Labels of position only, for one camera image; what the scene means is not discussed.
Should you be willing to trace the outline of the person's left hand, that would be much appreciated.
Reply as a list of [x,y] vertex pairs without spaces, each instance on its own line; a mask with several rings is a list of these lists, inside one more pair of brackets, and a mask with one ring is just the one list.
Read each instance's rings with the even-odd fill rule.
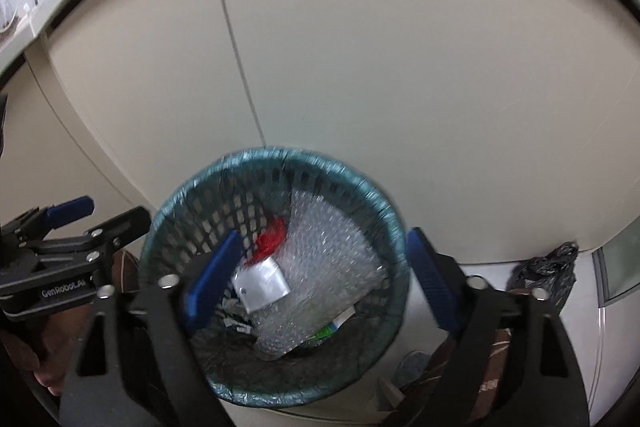
[[50,315],[40,331],[38,345],[47,355],[40,359],[28,343],[9,333],[1,333],[3,346],[14,365],[34,375],[51,395],[63,393],[65,378],[77,340],[84,331],[92,306],[85,305]]

